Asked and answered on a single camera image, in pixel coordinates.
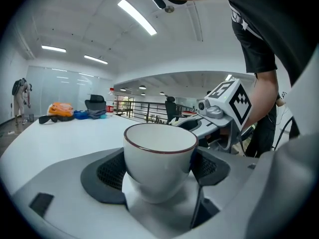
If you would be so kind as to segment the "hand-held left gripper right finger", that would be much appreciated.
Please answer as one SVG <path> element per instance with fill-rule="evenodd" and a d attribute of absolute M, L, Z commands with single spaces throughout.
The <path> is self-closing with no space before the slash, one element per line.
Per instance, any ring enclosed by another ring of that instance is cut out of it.
<path fill-rule="evenodd" d="M 174 239 L 248 239 L 259 200 L 256 161 L 200 147 L 194 163 L 196 205 L 189 230 Z"/>

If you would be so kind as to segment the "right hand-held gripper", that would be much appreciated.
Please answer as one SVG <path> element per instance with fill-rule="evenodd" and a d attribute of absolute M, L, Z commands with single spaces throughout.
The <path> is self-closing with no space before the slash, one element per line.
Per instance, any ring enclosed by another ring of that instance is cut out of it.
<path fill-rule="evenodd" d="M 232 145 L 241 139 L 251 110 L 251 101 L 241 81 L 224 81 L 198 102 L 199 116 L 178 120 L 174 126 L 191 131 L 197 137 L 220 135 L 224 128 L 226 137 L 219 136 L 213 143 L 219 151 L 230 153 Z"/>

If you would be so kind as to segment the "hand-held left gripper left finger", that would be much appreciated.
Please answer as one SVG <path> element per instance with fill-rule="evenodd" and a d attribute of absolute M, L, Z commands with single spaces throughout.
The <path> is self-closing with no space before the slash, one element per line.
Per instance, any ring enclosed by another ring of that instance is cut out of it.
<path fill-rule="evenodd" d="M 99 167 L 123 178 L 122 148 L 54 163 L 12 196 L 44 239 L 157 239 L 130 213 L 122 185 L 98 176 Z"/>

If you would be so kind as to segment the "white cup red rim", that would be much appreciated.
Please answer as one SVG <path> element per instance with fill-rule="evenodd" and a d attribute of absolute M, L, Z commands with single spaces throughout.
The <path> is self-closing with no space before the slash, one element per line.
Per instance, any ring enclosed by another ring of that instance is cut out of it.
<path fill-rule="evenodd" d="M 124 131 L 126 170 L 144 201 L 163 203 L 180 190 L 198 143 L 193 132 L 166 124 L 140 123 Z"/>

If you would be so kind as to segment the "person's right forearm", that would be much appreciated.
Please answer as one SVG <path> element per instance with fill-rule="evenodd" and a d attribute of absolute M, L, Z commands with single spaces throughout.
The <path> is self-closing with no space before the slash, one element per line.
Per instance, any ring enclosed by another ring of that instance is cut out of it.
<path fill-rule="evenodd" d="M 275 70 L 257 74 L 256 85 L 250 95 L 251 113 L 243 129 L 265 117 L 275 104 L 278 95 L 278 80 Z"/>

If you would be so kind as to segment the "person's right hand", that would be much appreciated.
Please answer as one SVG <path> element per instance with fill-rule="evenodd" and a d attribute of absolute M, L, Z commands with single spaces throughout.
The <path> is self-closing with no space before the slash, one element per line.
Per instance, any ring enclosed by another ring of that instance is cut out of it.
<path fill-rule="evenodd" d="M 227 144 L 228 143 L 228 139 L 229 139 L 229 135 L 230 135 L 230 129 L 227 127 L 223 127 L 220 128 L 219 130 L 219 141 L 222 144 Z"/>

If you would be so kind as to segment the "black high-back chair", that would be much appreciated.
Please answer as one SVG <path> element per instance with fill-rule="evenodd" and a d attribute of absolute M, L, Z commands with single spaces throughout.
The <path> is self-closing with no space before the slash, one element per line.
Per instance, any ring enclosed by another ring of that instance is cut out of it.
<path fill-rule="evenodd" d="M 165 108 L 166 108 L 166 115 L 167 115 L 167 122 L 169 124 L 173 119 L 179 120 L 183 116 L 177 112 L 175 98 L 167 96 L 165 101 Z"/>

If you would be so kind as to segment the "black metal railing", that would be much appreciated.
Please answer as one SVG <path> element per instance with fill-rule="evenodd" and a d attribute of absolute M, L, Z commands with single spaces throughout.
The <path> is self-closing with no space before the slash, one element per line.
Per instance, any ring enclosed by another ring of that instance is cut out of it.
<path fill-rule="evenodd" d="M 161 123 L 170 122 L 165 103 L 115 101 L 114 113 L 137 122 Z"/>

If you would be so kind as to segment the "white rectangular table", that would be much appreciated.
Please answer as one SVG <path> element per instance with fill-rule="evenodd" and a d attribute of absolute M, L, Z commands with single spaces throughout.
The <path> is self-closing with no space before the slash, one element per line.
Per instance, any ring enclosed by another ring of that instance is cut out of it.
<path fill-rule="evenodd" d="M 45 168 L 72 158 L 99 151 L 122 148 L 126 131 L 143 140 L 141 147 L 155 141 L 155 151 L 181 152 L 198 144 L 194 133 L 182 128 L 112 116 L 106 119 L 84 119 L 45 123 L 38 121 L 24 130 L 0 157 L 0 179 L 9 195 Z"/>

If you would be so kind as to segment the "person's black trousers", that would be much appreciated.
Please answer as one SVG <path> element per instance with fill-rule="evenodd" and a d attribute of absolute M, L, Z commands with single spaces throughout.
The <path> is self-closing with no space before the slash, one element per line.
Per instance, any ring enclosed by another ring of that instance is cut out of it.
<path fill-rule="evenodd" d="M 270 112 L 257 122 L 251 141 L 246 149 L 246 155 L 259 158 L 264 152 L 272 148 L 277 120 L 276 104 Z"/>

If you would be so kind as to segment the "gray cloth pouch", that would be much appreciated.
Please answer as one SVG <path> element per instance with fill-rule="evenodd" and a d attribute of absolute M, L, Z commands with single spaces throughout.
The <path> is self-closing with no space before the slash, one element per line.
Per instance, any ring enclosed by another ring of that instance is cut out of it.
<path fill-rule="evenodd" d="M 107 117 L 105 110 L 90 110 L 86 111 L 87 116 L 91 119 L 105 119 Z"/>

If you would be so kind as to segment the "black office chair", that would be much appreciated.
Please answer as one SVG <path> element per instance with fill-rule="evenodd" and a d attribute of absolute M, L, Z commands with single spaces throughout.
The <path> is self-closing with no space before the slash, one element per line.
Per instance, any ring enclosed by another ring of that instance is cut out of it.
<path fill-rule="evenodd" d="M 91 95 L 89 100 L 85 100 L 85 106 L 88 110 L 100 111 L 106 110 L 106 102 L 101 95 Z"/>

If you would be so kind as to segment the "long ceiling light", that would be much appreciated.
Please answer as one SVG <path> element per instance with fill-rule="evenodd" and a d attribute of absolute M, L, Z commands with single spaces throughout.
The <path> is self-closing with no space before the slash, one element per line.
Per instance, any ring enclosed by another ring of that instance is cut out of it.
<path fill-rule="evenodd" d="M 98 63 L 101 63 L 101 64 L 104 64 L 104 65 L 108 65 L 107 61 L 104 61 L 104 60 L 101 60 L 101 59 L 98 59 L 98 58 L 95 58 L 95 57 L 92 57 L 92 56 L 84 55 L 84 58 L 88 59 L 88 60 L 92 60 L 92 61 L 98 62 Z"/>
<path fill-rule="evenodd" d="M 157 34 L 154 27 L 127 0 L 120 0 L 118 6 L 131 16 L 149 35 Z"/>
<path fill-rule="evenodd" d="M 49 50 L 49 51 L 54 51 L 54 52 L 60 52 L 60 53 L 66 53 L 66 49 L 64 48 L 58 48 L 58 47 L 53 47 L 53 46 L 47 46 L 47 45 L 42 45 L 41 48 L 43 50 Z"/>

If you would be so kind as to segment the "person's black shirt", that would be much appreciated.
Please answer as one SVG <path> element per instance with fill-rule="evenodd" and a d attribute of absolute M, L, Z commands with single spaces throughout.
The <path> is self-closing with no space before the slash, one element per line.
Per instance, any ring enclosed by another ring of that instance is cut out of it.
<path fill-rule="evenodd" d="M 319 0 L 229 0 L 233 31 L 248 73 L 276 70 L 278 58 L 293 85 L 319 42 Z"/>

